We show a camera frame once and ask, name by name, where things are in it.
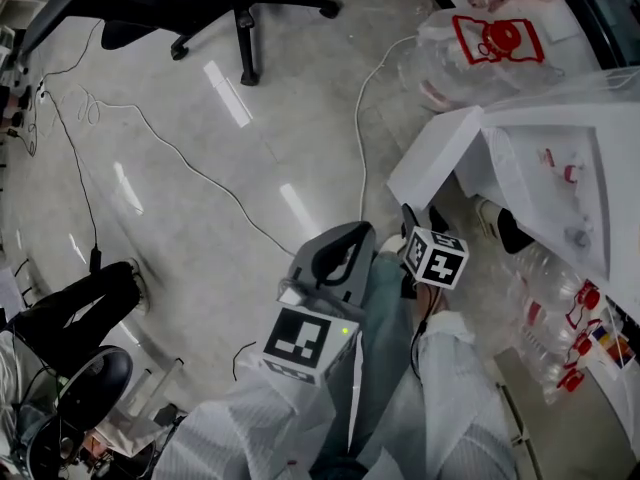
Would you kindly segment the person's left forearm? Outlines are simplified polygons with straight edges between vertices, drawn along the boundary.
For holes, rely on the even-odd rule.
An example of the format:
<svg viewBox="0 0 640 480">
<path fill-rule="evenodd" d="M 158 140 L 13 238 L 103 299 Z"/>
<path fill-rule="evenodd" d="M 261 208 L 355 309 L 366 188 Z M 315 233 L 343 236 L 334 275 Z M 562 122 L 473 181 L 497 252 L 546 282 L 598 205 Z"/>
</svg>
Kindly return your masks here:
<svg viewBox="0 0 640 480">
<path fill-rule="evenodd" d="M 327 385 L 262 364 L 179 424 L 152 480 L 312 480 L 336 415 Z"/>
</svg>

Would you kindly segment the small colourful carton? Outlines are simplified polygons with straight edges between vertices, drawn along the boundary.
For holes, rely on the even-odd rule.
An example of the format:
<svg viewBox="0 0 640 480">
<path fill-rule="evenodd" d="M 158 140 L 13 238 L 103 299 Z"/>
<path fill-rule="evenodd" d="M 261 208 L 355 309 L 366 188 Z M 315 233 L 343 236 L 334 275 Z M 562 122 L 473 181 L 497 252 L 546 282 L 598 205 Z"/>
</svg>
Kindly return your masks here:
<svg viewBox="0 0 640 480">
<path fill-rule="evenodd" d="M 611 324 L 601 322 L 591 333 L 592 350 L 597 360 L 611 369 L 613 374 L 622 371 L 635 358 L 626 337 Z"/>
</svg>

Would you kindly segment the grey metal frame stand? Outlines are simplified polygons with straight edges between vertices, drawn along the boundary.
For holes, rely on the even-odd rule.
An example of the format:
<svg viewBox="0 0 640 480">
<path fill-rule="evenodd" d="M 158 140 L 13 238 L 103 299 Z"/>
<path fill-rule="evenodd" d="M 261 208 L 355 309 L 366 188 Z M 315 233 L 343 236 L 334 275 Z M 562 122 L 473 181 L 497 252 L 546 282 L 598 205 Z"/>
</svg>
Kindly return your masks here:
<svg viewBox="0 0 640 480">
<path fill-rule="evenodd" d="M 182 371 L 184 362 L 177 358 L 162 378 L 155 382 L 145 369 L 133 386 L 96 427 L 94 437 L 108 450 L 131 458 L 158 438 L 167 424 L 153 417 L 161 408 L 165 392 Z"/>
</svg>

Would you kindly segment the person's right forearm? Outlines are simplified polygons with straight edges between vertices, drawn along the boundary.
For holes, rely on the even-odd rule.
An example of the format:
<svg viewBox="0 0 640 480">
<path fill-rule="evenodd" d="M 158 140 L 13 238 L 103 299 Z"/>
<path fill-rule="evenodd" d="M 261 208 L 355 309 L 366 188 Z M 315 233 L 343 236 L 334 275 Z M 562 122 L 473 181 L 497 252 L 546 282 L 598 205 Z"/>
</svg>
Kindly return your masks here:
<svg viewBox="0 0 640 480">
<path fill-rule="evenodd" d="M 428 480 L 517 480 L 501 396 L 458 312 L 436 307 L 436 291 L 416 287 L 425 321 L 416 363 L 425 412 Z"/>
</svg>

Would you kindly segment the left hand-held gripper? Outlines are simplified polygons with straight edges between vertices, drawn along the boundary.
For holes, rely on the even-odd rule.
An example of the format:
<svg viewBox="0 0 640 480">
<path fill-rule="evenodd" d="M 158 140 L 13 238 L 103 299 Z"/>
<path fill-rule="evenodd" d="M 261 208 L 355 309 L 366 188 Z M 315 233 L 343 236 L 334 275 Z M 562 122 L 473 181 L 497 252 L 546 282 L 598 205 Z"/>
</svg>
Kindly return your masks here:
<svg viewBox="0 0 640 480">
<path fill-rule="evenodd" d="M 277 314 L 261 346 L 271 372 L 319 386 L 354 348 L 376 234 L 365 221 L 339 225 L 303 244 L 280 281 Z"/>
</svg>

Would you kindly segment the person's striped white coat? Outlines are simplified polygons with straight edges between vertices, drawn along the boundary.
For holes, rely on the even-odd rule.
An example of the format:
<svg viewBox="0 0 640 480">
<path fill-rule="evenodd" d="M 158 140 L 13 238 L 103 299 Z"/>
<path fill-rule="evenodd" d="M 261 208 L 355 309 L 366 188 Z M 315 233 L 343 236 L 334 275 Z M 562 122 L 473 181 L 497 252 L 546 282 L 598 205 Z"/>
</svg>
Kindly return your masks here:
<svg viewBox="0 0 640 480">
<path fill-rule="evenodd" d="M 326 388 L 247 372 L 197 406 L 152 480 L 517 480 L 503 404 L 463 317 L 442 311 L 362 453 L 327 449 L 337 412 Z"/>
</svg>

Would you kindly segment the black office chair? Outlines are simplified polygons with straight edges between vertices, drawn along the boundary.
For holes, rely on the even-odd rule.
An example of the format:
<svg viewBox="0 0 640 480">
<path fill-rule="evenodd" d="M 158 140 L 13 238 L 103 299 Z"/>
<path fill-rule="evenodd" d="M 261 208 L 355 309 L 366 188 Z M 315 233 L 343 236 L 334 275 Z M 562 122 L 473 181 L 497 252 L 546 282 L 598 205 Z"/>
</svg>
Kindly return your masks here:
<svg viewBox="0 0 640 480">
<path fill-rule="evenodd" d="M 335 0 L 49 0 L 26 29 L 18 58 L 26 60 L 65 19 L 83 17 L 101 20 L 103 49 L 123 48 L 158 30 L 178 36 L 170 47 L 173 60 L 189 52 L 187 42 L 214 21 L 231 12 L 241 56 L 241 83 L 255 86 L 259 75 L 253 64 L 251 30 L 255 21 L 250 9 L 256 4 L 315 8 L 334 19 L 341 4 Z"/>
</svg>

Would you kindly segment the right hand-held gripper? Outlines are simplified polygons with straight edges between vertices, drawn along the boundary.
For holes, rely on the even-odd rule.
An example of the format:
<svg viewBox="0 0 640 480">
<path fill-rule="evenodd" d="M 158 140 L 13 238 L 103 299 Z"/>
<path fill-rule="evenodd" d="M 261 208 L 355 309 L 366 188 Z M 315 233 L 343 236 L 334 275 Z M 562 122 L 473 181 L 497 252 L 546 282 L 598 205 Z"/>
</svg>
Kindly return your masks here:
<svg viewBox="0 0 640 480">
<path fill-rule="evenodd" d="M 403 203 L 401 209 L 401 236 L 405 240 L 399 253 L 405 271 L 402 297 L 415 299 L 418 283 L 439 290 L 454 289 L 469 259 L 466 241 L 457 236 L 433 205 L 427 211 L 427 227 L 420 225 L 410 205 Z"/>
</svg>

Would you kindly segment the black round chair back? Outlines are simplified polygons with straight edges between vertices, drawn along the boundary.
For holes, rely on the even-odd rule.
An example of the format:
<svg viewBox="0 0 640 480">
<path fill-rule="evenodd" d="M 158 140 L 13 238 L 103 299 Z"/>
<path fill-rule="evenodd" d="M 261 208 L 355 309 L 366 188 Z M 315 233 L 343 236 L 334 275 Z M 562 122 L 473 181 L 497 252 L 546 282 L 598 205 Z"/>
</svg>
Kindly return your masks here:
<svg viewBox="0 0 640 480">
<path fill-rule="evenodd" d="M 127 351 L 112 345 L 99 347 L 63 385 L 57 414 L 75 430 L 95 428 L 122 397 L 132 371 L 133 362 Z"/>
</svg>

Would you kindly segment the person's jeans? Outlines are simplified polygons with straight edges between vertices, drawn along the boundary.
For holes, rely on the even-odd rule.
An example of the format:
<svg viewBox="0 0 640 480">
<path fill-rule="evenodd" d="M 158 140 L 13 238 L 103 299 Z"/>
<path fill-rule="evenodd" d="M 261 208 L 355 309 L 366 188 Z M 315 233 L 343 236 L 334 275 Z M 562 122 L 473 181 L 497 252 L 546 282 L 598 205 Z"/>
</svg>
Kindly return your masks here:
<svg viewBox="0 0 640 480">
<path fill-rule="evenodd" d="M 312 480 L 409 480 L 424 474 L 424 408 L 409 372 L 412 304 L 401 297 L 405 271 L 382 253 L 371 266 L 363 300 L 362 364 L 356 415 L 351 415 L 356 351 L 329 376 L 335 415 Z"/>
</svg>

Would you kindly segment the white water dispenser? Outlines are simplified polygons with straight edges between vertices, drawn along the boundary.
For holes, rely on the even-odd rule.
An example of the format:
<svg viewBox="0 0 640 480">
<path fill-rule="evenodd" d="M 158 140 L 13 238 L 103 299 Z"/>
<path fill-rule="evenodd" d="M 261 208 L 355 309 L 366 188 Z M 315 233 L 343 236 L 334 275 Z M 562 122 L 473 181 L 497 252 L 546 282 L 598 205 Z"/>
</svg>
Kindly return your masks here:
<svg viewBox="0 0 640 480">
<path fill-rule="evenodd" d="M 450 174 L 640 323 L 640 104 L 440 114 L 387 185 L 399 203 L 423 209 Z"/>
</svg>

